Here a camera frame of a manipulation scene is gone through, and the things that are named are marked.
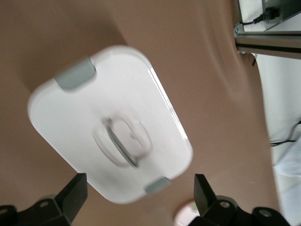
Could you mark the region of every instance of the container lid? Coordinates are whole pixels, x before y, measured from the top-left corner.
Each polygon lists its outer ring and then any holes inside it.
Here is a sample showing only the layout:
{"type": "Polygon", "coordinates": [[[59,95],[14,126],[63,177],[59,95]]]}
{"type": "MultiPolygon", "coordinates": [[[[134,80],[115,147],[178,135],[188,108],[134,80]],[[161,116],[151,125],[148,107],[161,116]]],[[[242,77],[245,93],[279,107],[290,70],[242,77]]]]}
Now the container lid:
{"type": "Polygon", "coordinates": [[[186,133],[147,58],[107,48],[39,86],[28,115],[42,137],[114,203],[162,189],[192,159],[186,133]]]}

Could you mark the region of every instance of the power cord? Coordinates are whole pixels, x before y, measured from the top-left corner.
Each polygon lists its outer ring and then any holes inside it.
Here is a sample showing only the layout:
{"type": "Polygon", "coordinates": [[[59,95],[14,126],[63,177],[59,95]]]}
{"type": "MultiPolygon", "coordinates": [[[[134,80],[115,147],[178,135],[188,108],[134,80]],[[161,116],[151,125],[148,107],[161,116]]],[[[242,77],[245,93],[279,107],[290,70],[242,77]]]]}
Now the power cord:
{"type": "Polygon", "coordinates": [[[259,17],[254,19],[253,21],[248,22],[248,23],[242,23],[242,24],[243,25],[256,24],[256,23],[259,23],[260,21],[273,20],[278,16],[280,16],[280,10],[275,7],[269,7],[269,8],[266,8],[265,11],[259,17]]]}
{"type": "Polygon", "coordinates": [[[284,143],[288,143],[288,142],[295,142],[296,140],[292,140],[292,136],[293,136],[293,133],[294,133],[296,127],[300,124],[301,124],[301,120],[293,125],[293,127],[290,131],[290,134],[288,135],[286,140],[284,140],[284,141],[273,141],[273,142],[270,143],[271,147],[275,147],[275,146],[278,146],[278,145],[281,145],[281,144],[284,144],[284,143]]]}

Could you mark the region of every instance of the brown cloth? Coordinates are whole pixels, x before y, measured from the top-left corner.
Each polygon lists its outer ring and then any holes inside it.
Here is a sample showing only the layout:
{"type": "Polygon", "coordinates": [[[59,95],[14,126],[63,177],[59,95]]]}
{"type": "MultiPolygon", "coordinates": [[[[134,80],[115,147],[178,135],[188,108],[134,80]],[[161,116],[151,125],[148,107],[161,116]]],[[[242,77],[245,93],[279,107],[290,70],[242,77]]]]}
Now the brown cloth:
{"type": "Polygon", "coordinates": [[[193,198],[195,173],[248,212],[278,208],[261,82],[233,38],[230,0],[10,0],[0,2],[0,205],[18,210],[58,193],[75,170],[27,116],[32,91],[106,46],[129,45],[152,63],[194,150],[163,191],[128,205],[89,186],[74,226],[172,226],[193,198]]]}

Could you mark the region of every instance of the screw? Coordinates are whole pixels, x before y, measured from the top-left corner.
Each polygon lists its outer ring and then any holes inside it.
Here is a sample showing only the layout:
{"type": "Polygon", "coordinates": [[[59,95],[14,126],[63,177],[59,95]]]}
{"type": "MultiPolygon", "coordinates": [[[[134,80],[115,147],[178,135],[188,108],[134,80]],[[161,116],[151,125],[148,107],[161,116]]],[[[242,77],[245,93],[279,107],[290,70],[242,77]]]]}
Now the screw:
{"type": "Polygon", "coordinates": [[[260,210],[259,213],[261,215],[265,216],[266,218],[269,218],[270,216],[272,216],[272,214],[269,211],[265,210],[265,209],[260,210]]]}
{"type": "Polygon", "coordinates": [[[6,213],[7,211],[8,211],[8,209],[2,209],[2,210],[0,210],[0,215],[6,213]]]}
{"type": "Polygon", "coordinates": [[[47,206],[48,205],[48,202],[41,202],[40,203],[40,207],[44,207],[44,206],[47,206]]]}
{"type": "Polygon", "coordinates": [[[224,207],[224,208],[229,208],[229,207],[230,207],[230,204],[229,204],[228,202],[226,202],[226,201],[221,201],[221,202],[220,202],[220,205],[221,205],[222,207],[224,207]]]}

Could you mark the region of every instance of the metal frame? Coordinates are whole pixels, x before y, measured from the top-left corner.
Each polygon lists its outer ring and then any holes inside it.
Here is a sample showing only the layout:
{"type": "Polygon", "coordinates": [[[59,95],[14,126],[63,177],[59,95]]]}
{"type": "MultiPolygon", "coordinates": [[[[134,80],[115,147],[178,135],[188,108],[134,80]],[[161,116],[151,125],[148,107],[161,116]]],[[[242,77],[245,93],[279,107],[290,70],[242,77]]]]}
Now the metal frame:
{"type": "Polygon", "coordinates": [[[242,24],[234,28],[239,51],[301,59],[301,32],[245,32],[242,24]]]}

